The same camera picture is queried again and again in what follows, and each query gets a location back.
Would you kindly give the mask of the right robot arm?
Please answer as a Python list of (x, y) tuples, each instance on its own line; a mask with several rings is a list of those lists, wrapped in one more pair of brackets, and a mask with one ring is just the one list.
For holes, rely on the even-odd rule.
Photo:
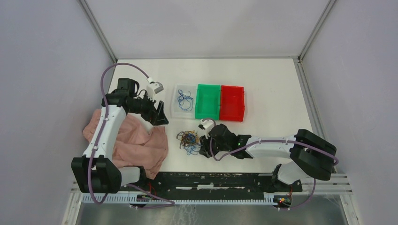
[(215, 161), (227, 156), (237, 159), (285, 158), (291, 161), (275, 167), (271, 186), (284, 191), (290, 184), (304, 178), (328, 181), (333, 167), (339, 162), (336, 147), (306, 129), (296, 134), (276, 138), (261, 138), (252, 135), (236, 135), (224, 124), (201, 120), (199, 129), (204, 135), (199, 138), (199, 153)]

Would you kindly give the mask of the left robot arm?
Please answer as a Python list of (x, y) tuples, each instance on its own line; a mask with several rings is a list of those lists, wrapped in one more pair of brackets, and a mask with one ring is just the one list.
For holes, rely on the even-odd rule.
[(119, 128), (129, 113), (141, 115), (153, 126), (168, 124), (164, 102), (154, 99), (163, 91), (163, 85), (149, 78), (143, 97), (139, 97), (138, 89), (137, 81), (120, 78), (117, 88), (102, 99), (101, 114), (93, 137), (83, 155), (73, 158), (71, 162), (81, 192), (115, 194), (127, 184), (138, 191), (146, 188), (148, 179), (142, 166), (117, 168), (112, 161)]

